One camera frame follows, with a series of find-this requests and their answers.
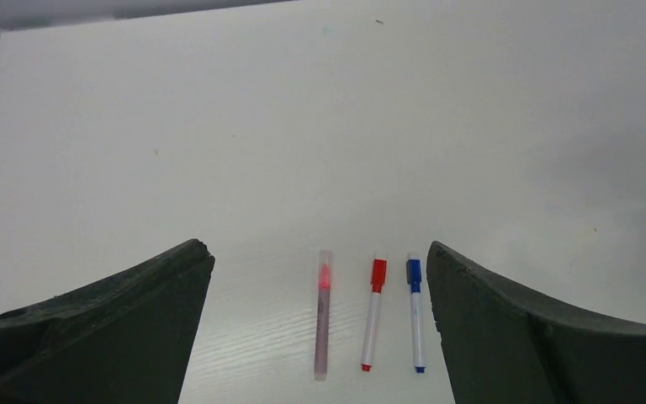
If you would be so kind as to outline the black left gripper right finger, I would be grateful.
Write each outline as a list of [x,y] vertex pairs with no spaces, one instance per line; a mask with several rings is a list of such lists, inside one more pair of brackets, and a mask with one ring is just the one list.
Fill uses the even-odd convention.
[[646,324],[540,293],[433,242],[431,305],[458,403],[646,403]]

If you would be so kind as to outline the pink translucent pen cap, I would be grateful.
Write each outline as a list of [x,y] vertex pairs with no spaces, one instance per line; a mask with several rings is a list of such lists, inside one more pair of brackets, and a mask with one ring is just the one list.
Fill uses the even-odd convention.
[[320,290],[331,289],[331,267],[333,254],[329,250],[321,250],[319,254],[318,288]]

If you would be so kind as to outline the white red marker pen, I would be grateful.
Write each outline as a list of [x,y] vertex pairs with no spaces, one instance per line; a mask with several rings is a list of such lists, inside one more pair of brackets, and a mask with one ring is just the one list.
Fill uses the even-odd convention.
[[368,316],[363,339],[363,350],[361,354],[361,370],[369,372],[372,369],[373,357],[379,326],[379,314],[381,307],[381,294],[373,291],[370,295],[368,305]]

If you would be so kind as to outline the blue pen cap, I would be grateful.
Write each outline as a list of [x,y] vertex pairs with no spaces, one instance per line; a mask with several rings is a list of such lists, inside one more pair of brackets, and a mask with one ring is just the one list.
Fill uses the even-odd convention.
[[410,252],[405,261],[405,271],[407,284],[410,287],[411,294],[421,293],[422,284],[422,265],[421,258],[416,252]]

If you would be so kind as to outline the white blue marker pen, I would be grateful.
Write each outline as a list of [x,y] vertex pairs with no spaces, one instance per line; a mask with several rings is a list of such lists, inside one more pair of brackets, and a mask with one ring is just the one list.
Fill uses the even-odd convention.
[[417,374],[424,374],[426,366],[422,342],[421,292],[418,288],[412,288],[410,292],[410,314],[413,367]]

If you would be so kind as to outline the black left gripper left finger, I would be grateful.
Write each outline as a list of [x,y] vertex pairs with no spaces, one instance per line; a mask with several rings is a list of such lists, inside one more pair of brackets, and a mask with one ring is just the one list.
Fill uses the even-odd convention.
[[0,315],[0,403],[176,403],[214,269],[188,240]]

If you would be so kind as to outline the red pen cap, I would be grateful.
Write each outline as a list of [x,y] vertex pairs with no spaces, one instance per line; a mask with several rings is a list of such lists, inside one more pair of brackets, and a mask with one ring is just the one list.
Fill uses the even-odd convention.
[[386,281],[388,260],[386,255],[382,252],[376,252],[373,257],[372,272],[371,272],[371,291],[376,294],[383,292],[383,287]]

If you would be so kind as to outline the pink marker pen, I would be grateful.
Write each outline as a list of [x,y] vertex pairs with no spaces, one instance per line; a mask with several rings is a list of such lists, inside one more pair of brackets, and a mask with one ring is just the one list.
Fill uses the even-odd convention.
[[314,357],[314,378],[316,381],[323,381],[327,376],[331,304],[330,299],[330,289],[319,289],[317,300]]

